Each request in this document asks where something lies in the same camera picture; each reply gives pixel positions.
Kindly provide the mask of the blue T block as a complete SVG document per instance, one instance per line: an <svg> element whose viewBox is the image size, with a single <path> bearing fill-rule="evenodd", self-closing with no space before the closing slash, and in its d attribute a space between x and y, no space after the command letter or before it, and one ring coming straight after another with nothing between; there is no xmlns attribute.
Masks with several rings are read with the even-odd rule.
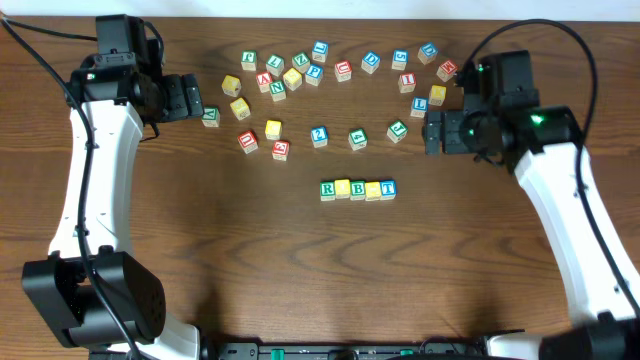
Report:
<svg viewBox="0 0 640 360"><path fill-rule="evenodd" d="M393 200L397 195L397 186L394 180L384 180L380 182L381 199Z"/></svg>

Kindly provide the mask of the yellow O block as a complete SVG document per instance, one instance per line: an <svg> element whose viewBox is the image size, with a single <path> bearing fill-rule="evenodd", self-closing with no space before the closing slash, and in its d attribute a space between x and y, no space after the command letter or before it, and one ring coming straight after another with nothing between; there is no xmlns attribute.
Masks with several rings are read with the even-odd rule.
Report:
<svg viewBox="0 0 640 360"><path fill-rule="evenodd" d="M351 182L349 179L337 179L334 181L337 199L349 199L351 196Z"/></svg>
<svg viewBox="0 0 640 360"><path fill-rule="evenodd" d="M382 196L381 185L379 182L366 182L365 183L365 200L377 201Z"/></svg>

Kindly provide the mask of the green B block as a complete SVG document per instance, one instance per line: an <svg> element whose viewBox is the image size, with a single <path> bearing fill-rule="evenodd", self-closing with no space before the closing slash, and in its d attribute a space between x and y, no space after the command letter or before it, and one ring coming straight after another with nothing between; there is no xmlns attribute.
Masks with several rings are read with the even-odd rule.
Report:
<svg viewBox="0 0 640 360"><path fill-rule="evenodd" d="M352 201L364 200L366 197L365 181L356 180L350 183L350 199Z"/></svg>

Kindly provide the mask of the green R block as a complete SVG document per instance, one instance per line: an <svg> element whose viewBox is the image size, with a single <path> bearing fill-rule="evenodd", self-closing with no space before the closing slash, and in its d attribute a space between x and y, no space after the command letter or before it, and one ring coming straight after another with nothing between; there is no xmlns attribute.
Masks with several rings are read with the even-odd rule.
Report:
<svg viewBox="0 0 640 360"><path fill-rule="evenodd" d="M320 199L322 201L333 201L336 199L335 184L333 181L323 181L320 183Z"/></svg>

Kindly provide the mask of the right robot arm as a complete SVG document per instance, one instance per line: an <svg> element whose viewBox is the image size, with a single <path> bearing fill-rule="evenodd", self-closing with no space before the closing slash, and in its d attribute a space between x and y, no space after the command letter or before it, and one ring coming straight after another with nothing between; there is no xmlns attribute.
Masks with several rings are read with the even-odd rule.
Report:
<svg viewBox="0 0 640 360"><path fill-rule="evenodd" d="M473 154L514 175L533 204L561 273L570 330L487 336L484 353L510 359L636 359L639 274L594 182L583 132L566 106L542 107L526 51L465 70L460 110L430 111L426 152Z"/></svg>

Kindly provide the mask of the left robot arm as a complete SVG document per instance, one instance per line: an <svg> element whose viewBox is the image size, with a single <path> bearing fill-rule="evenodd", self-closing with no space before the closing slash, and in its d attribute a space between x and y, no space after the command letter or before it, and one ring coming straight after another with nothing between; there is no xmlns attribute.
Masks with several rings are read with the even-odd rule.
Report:
<svg viewBox="0 0 640 360"><path fill-rule="evenodd" d="M129 224L144 131L202 116L197 80L163 73L148 21L100 16L94 39L62 84L73 136L63 213L47 257L24 265L23 289L58 342L93 359L209 359L206 338L167 312L161 281L135 259Z"/></svg>

